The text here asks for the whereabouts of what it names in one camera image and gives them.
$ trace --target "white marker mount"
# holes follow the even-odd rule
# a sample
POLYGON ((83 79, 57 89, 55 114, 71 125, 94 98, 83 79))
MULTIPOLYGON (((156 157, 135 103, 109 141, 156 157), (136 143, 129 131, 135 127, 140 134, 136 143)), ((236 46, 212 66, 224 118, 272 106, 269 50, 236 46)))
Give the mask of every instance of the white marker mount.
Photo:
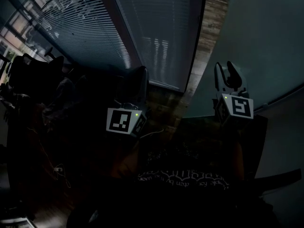
POLYGON ((221 94, 215 110, 222 126, 243 127, 253 119, 253 100, 221 94))
POLYGON ((139 137, 146 121, 147 117, 143 111, 124 108, 108 108, 106 130, 108 132, 139 137))

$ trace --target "person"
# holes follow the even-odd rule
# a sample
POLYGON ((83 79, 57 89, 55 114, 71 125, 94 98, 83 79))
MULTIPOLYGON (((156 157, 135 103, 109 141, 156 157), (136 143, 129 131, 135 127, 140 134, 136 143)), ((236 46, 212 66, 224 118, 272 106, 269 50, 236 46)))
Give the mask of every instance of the person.
POLYGON ((137 143, 119 171, 112 174, 116 178, 99 180, 91 197, 72 211, 67 228, 128 224, 279 226, 272 206, 244 185, 241 146, 237 141, 230 144, 236 163, 233 178, 202 169, 197 155, 187 148, 148 155, 139 174, 128 178, 136 171, 128 163, 138 157, 137 143))

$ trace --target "window blind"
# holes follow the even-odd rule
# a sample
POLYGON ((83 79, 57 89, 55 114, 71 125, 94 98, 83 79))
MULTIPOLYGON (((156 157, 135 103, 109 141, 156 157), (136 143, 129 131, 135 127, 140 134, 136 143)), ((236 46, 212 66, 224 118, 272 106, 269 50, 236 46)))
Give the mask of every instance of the window blind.
POLYGON ((184 91, 191 66, 189 53, 193 55, 188 40, 190 0, 116 2, 151 82, 184 91))
MULTIPOLYGON (((102 0, 20 0, 67 55, 87 67, 130 68, 131 60, 102 0)), ((25 22, 20 22, 18 32, 25 22)))

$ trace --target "floor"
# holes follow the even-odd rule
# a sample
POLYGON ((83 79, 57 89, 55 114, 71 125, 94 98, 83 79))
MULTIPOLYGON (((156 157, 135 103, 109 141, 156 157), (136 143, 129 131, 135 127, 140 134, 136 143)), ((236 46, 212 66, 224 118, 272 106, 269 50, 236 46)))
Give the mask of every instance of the floor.
POLYGON ((172 138, 191 102, 219 37, 228 2, 229 0, 206 0, 199 42, 186 92, 181 95, 159 87, 150 88, 148 105, 152 109, 152 115, 144 131, 150 133, 164 129, 158 136, 158 141, 162 144, 172 138))

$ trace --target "wire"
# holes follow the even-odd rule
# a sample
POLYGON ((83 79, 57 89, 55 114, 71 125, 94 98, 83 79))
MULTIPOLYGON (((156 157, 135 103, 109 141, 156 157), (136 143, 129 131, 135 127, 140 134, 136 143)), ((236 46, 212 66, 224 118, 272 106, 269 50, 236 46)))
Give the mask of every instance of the wire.
POLYGON ((114 101, 115 101, 119 106, 122 105, 120 102, 116 101, 115 99, 114 99, 114 101))
MULTIPOLYGON (((38 134, 34 129, 31 129, 31 128, 29 128, 29 127, 28 127, 27 129, 32 130, 35 134, 37 134, 37 135, 39 136, 39 134, 38 134)), ((70 184, 70 182, 68 181, 68 179, 66 178, 66 170, 65 170, 64 164, 59 164, 59 165, 57 165, 56 167, 54 167, 53 164, 52 164, 52 162, 50 161, 50 159, 49 159, 49 157, 48 157, 48 154, 47 154, 47 152, 45 151, 45 149, 44 149, 44 147, 43 147, 43 145, 42 145, 40 139, 39 139, 39 144, 41 145, 44 154, 47 156, 47 160, 48 160, 50 166, 51 166, 52 169, 53 169, 53 173, 56 172, 56 174, 57 174, 57 176, 55 176, 55 179, 58 180, 58 176, 63 176, 63 177, 66 179, 66 186, 67 186, 68 188, 71 188, 71 184, 70 184), (57 167, 60 166, 60 165, 62 165, 62 167, 63 167, 63 168, 62 168, 62 169, 63 169, 63 174, 61 174, 59 171, 57 171, 57 167)))
POLYGON ((146 136, 148 136, 148 135, 152 135, 152 134, 154 134, 154 133, 162 133, 163 130, 164 130, 164 129, 162 129, 162 130, 160 130, 160 131, 158 131, 158 132, 148 133, 148 134, 146 134, 146 135, 144 135, 144 136, 141 136, 140 138, 142 139, 142 138, 144 138, 144 137, 146 137, 146 136))

